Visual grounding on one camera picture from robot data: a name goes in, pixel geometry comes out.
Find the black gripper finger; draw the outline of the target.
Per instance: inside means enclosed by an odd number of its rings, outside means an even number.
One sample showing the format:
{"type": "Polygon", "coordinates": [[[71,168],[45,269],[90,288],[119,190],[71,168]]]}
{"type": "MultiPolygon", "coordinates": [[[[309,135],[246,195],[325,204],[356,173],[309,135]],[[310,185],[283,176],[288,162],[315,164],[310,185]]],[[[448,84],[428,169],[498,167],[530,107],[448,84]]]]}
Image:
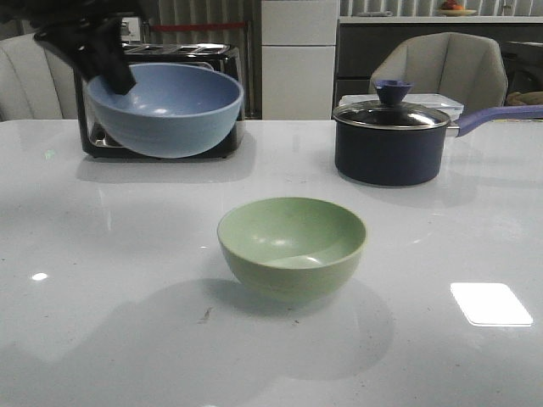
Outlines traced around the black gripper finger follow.
{"type": "Polygon", "coordinates": [[[125,59],[120,19],[90,20],[77,48],[78,70],[90,81],[101,75],[115,94],[127,94],[136,84],[125,59]]]}

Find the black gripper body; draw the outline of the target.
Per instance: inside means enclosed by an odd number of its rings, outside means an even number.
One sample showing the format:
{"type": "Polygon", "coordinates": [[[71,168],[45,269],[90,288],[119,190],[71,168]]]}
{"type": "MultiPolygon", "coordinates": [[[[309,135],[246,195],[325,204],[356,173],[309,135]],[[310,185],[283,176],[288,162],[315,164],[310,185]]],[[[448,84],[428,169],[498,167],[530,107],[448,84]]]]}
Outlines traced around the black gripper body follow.
{"type": "Polygon", "coordinates": [[[90,20],[142,17],[139,1],[2,1],[1,21],[26,20],[36,30],[35,42],[78,70],[77,48],[90,20]]]}

